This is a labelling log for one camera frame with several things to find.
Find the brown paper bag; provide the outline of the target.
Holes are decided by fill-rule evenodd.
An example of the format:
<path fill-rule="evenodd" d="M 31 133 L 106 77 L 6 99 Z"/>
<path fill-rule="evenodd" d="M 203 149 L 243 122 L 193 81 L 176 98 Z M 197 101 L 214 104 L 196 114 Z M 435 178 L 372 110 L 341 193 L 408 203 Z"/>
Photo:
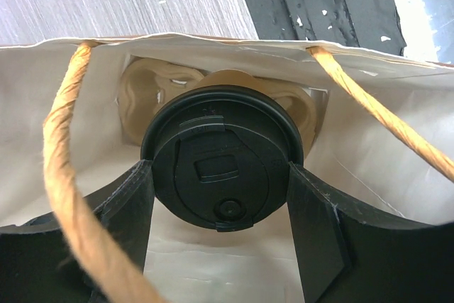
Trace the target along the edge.
<path fill-rule="evenodd" d="M 175 33 L 1 49 L 1 301 L 452 302 L 453 67 Z"/>

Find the brown paper coffee cup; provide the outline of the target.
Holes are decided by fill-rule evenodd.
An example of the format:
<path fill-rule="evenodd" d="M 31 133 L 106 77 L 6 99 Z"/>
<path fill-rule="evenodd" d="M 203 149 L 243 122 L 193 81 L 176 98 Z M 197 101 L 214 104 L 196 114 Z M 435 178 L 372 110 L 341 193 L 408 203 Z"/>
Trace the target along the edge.
<path fill-rule="evenodd" d="M 219 70 L 212 72 L 197 82 L 194 88 L 197 89 L 215 85 L 247 87 L 259 92 L 264 89 L 258 79 L 247 72 L 240 70 Z"/>

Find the black cup lid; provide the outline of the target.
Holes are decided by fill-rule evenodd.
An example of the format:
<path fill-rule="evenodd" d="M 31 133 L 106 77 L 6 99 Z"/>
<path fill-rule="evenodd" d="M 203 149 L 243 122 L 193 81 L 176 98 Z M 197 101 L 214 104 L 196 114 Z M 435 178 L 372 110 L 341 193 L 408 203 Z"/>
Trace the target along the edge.
<path fill-rule="evenodd" d="M 150 122 L 140 156 L 157 199 L 189 224 L 241 231 L 287 199 L 289 166 L 304 161 L 300 134 L 268 95 L 247 87 L 194 89 Z"/>

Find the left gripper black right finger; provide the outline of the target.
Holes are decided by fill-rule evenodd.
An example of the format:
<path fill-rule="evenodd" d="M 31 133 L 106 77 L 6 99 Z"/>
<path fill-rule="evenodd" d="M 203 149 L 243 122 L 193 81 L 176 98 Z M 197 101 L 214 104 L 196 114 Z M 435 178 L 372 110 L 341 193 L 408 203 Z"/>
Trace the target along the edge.
<path fill-rule="evenodd" d="M 452 302 L 453 224 L 424 224 L 289 167 L 289 217 L 306 302 Z"/>

